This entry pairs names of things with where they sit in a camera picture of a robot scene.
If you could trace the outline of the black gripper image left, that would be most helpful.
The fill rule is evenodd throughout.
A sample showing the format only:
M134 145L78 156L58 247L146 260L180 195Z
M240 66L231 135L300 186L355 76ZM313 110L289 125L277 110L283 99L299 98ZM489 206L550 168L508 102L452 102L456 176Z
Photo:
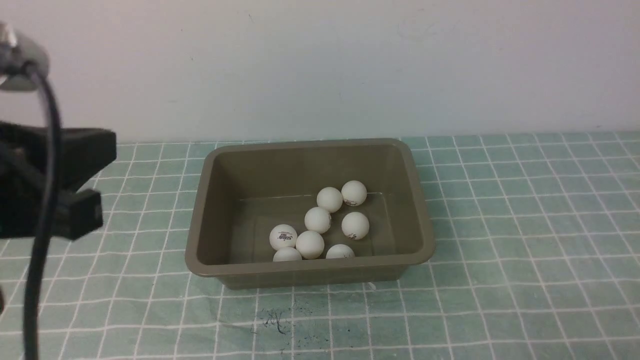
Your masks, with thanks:
M55 208L55 236L78 240L104 225L102 196L94 189L78 191L117 158L117 134L98 128L62 129L61 189ZM7 160L44 176L48 157L45 127L1 122L1 239L32 237L41 210L44 178L37 185Z

